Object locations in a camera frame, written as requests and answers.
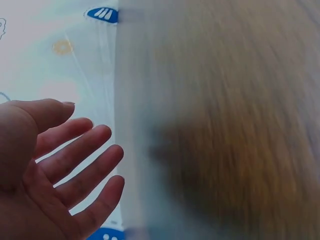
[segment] orange circle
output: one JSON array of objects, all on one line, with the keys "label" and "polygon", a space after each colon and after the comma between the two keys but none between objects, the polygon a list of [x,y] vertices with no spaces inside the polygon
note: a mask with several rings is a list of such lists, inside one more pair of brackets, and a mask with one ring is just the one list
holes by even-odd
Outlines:
[{"label": "orange circle", "polygon": [[71,42],[68,40],[60,40],[53,44],[53,51],[58,55],[66,55],[72,53],[74,50]]}]

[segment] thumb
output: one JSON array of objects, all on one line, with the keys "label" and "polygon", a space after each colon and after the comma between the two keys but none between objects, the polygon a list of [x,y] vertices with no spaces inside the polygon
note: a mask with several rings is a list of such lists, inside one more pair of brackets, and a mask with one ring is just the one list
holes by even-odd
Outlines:
[{"label": "thumb", "polygon": [[31,160],[38,134],[67,121],[73,103],[53,99],[0,104],[0,189],[14,189]]}]

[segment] blue logo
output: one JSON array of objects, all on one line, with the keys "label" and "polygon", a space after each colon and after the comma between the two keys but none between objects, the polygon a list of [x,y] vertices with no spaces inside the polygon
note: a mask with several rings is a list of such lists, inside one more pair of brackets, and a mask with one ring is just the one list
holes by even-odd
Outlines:
[{"label": "blue logo", "polygon": [[98,7],[87,12],[88,17],[115,24],[118,22],[118,11],[110,7]]},{"label": "blue logo", "polygon": [[3,35],[5,35],[7,21],[4,18],[0,18],[0,40]]},{"label": "blue logo", "polygon": [[123,231],[102,227],[98,229],[87,240],[125,240]]}]

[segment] wooden surface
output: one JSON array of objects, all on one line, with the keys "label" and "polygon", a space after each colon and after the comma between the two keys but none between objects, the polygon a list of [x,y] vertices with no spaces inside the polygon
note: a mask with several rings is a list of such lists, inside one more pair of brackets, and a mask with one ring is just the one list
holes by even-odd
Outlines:
[{"label": "wooden surface", "polygon": [[320,239],[320,2],[120,5],[115,132],[130,234]]}]

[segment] finger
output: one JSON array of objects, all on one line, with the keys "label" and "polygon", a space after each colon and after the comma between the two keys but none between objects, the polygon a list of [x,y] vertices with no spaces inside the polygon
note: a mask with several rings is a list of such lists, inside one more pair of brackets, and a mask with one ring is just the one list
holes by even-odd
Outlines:
[{"label": "finger", "polygon": [[106,221],[118,205],[125,180],[121,176],[112,177],[97,199],[82,212],[74,215],[83,238],[89,237]]},{"label": "finger", "polygon": [[77,118],[39,134],[33,158],[38,159],[51,153],[60,145],[81,136],[92,129],[92,127],[93,122],[90,119]]},{"label": "finger", "polygon": [[54,99],[8,101],[4,105],[23,111],[28,120],[33,122],[32,130],[37,131],[37,134],[63,124],[75,111],[74,103],[62,103]]},{"label": "finger", "polygon": [[22,179],[39,133],[64,123],[74,104],[52,99],[0,104],[0,188],[11,190]]},{"label": "finger", "polygon": [[56,187],[61,202],[71,209],[111,173],[124,156],[123,149],[118,145],[109,147],[93,163],[66,183]]},{"label": "finger", "polygon": [[105,144],[110,137],[110,128],[99,125],[38,164],[48,180],[56,184]]}]

